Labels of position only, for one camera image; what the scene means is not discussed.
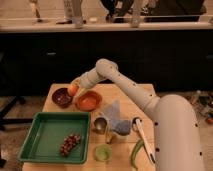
green tray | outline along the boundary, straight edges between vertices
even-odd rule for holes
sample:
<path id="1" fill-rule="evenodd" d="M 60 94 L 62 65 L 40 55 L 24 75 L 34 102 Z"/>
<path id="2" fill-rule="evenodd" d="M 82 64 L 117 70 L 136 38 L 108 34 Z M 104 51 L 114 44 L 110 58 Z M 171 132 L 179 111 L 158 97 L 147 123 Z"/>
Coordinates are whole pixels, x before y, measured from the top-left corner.
<path id="1" fill-rule="evenodd" d="M 87 159 L 90 129 L 89 113 L 37 113 L 19 153 L 23 162 L 82 164 Z M 59 153 L 64 138 L 79 134 L 82 139 L 67 157 Z"/>

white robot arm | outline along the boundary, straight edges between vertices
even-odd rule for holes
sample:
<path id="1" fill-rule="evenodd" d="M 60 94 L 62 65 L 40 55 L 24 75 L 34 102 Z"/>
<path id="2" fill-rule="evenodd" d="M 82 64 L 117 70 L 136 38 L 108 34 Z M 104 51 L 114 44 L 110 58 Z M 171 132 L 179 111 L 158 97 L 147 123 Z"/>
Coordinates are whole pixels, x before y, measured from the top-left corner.
<path id="1" fill-rule="evenodd" d="M 80 86 L 90 89 L 109 79 L 114 82 L 153 122 L 156 171 L 204 171 L 198 123 L 193 107 L 178 95 L 162 98 L 122 75 L 107 59 L 80 77 Z"/>

bunch of grapes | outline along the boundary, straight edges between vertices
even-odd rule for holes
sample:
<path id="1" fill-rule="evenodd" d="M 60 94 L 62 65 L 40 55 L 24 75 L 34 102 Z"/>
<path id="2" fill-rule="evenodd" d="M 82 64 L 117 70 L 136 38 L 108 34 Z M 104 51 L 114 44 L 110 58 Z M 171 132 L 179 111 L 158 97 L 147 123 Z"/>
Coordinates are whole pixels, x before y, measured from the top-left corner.
<path id="1" fill-rule="evenodd" d="M 81 136 L 76 134 L 70 134 L 69 136 L 64 138 L 64 142 L 60 148 L 60 154 L 63 157 L 67 157 L 70 151 L 80 143 Z"/>

table top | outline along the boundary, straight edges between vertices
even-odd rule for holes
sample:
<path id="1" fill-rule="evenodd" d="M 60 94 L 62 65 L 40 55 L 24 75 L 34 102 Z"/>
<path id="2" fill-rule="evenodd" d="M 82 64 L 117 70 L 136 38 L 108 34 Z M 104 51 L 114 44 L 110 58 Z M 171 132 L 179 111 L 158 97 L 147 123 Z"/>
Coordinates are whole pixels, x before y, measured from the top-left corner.
<path id="1" fill-rule="evenodd" d="M 79 111 L 74 104 L 62 109 L 52 101 L 52 94 L 55 90 L 67 87 L 69 84 L 52 84 L 46 98 L 43 112 L 77 112 Z M 140 86 L 153 92 L 152 84 L 141 84 Z M 130 171 L 130 156 L 133 147 L 140 139 L 138 132 L 131 130 L 130 135 L 125 139 L 116 139 L 110 144 L 112 155 L 107 162 L 99 162 L 94 158 L 94 150 L 98 145 L 105 143 L 105 135 L 95 133 L 94 120 L 100 116 L 100 111 L 106 106 L 112 104 L 115 100 L 120 102 L 120 116 L 122 119 L 132 120 L 134 117 L 140 117 L 143 120 L 143 129 L 147 136 L 148 142 L 154 151 L 154 129 L 152 121 L 115 85 L 115 84 L 98 84 L 93 88 L 102 96 L 101 106 L 90 112 L 91 126 L 88 146 L 87 161 L 82 165 L 72 164 L 49 164 L 49 163 L 27 163 L 23 164 L 23 171 Z M 155 171 L 155 167 L 150 163 L 144 148 L 136 156 L 136 165 L 139 171 Z"/>

green vegetable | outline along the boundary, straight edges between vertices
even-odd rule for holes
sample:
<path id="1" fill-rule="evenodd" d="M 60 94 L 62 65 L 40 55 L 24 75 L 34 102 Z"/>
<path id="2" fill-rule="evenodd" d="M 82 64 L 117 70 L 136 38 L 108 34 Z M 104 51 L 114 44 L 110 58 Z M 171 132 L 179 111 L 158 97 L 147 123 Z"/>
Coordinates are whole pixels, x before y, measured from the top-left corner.
<path id="1" fill-rule="evenodd" d="M 136 170 L 138 170 L 138 167 L 135 164 L 135 158 L 141 147 L 144 145 L 144 142 L 142 139 L 138 140 L 138 142 L 135 144 L 132 154 L 131 154 L 131 165 L 134 167 Z"/>

